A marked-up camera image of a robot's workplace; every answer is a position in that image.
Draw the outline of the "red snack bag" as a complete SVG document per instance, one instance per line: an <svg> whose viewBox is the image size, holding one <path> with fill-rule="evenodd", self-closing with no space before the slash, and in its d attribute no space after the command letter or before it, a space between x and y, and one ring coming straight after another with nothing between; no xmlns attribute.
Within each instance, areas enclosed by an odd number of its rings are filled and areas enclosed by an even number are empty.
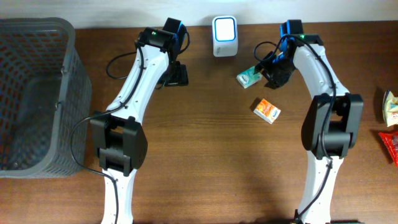
<svg viewBox="0 0 398 224"><path fill-rule="evenodd" d="M386 146L395 166L398 166L397 161L397 131L391 133L378 133L379 137L382 139L384 145Z"/></svg>

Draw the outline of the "orange tissue pack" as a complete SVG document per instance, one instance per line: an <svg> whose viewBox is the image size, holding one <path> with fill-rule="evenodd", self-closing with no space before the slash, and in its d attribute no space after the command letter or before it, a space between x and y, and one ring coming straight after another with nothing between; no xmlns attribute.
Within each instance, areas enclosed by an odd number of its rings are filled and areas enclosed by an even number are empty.
<svg viewBox="0 0 398 224"><path fill-rule="evenodd" d="M254 109L254 113L272 124L280 115L280 109L265 99L262 99Z"/></svg>

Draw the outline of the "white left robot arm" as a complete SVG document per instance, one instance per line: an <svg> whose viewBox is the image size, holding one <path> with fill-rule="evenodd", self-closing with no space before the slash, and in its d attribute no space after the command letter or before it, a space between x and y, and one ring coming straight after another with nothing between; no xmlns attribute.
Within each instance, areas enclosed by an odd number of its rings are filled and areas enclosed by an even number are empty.
<svg viewBox="0 0 398 224"><path fill-rule="evenodd" d="M90 119L95 154L105 181L103 223L133 223L132 193L148 142L142 127L155 89L188 85L187 68L177 60L189 36L183 22L168 18L135 41L136 57L123 87L104 113Z"/></svg>

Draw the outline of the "cream biscuit packet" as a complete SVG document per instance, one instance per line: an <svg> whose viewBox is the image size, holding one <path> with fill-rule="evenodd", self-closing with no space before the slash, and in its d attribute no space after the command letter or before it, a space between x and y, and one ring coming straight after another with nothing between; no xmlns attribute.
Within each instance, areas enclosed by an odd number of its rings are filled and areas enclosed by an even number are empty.
<svg viewBox="0 0 398 224"><path fill-rule="evenodd" d="M397 124L397 97L390 90L384 94L382 113L387 127Z"/></svg>

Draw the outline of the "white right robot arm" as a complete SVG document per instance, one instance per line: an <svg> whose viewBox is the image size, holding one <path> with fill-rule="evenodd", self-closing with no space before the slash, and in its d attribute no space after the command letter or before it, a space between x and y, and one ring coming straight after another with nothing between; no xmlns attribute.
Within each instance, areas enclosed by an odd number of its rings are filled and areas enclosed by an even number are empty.
<svg viewBox="0 0 398 224"><path fill-rule="evenodd" d="M296 70L302 75L312 102L301 129L307 176L292 223L331 223L336 176L358 138L364 102L359 94L351 94L341 84L320 36L306 34L300 19L280 25L275 50L255 66L273 89L284 86Z"/></svg>

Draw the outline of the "green tissue pack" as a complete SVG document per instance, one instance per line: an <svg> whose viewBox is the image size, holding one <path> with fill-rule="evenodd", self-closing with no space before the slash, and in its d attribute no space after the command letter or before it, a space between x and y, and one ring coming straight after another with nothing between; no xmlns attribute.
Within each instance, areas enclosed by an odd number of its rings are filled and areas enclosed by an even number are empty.
<svg viewBox="0 0 398 224"><path fill-rule="evenodd" d="M255 66L253 66L238 74L236 79L244 89L247 89L248 87L260 81L262 79L262 74L256 72Z"/></svg>

